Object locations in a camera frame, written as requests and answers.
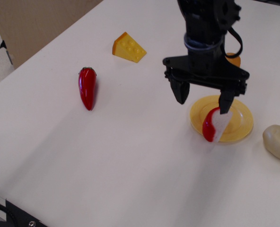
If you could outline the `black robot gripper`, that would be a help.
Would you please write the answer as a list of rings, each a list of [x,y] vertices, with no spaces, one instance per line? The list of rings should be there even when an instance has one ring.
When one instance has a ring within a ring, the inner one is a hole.
[[[187,55],[163,59],[165,77],[170,82],[177,102],[182,105],[185,103],[191,83],[211,87],[221,90],[220,114],[227,114],[234,97],[245,94],[249,73],[228,62],[224,37],[211,45],[186,37],[184,44]]]

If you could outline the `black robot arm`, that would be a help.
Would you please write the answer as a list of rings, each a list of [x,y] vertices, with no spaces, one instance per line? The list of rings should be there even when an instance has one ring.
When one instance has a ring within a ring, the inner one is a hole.
[[[190,84],[219,89],[220,113],[229,112],[234,98],[246,92],[250,74],[229,62],[238,57],[225,51],[225,36],[231,34],[239,44],[240,35],[232,25],[240,20],[241,7],[233,0],[180,0],[185,19],[186,56],[163,59],[165,77],[169,80],[177,102],[184,104]]]

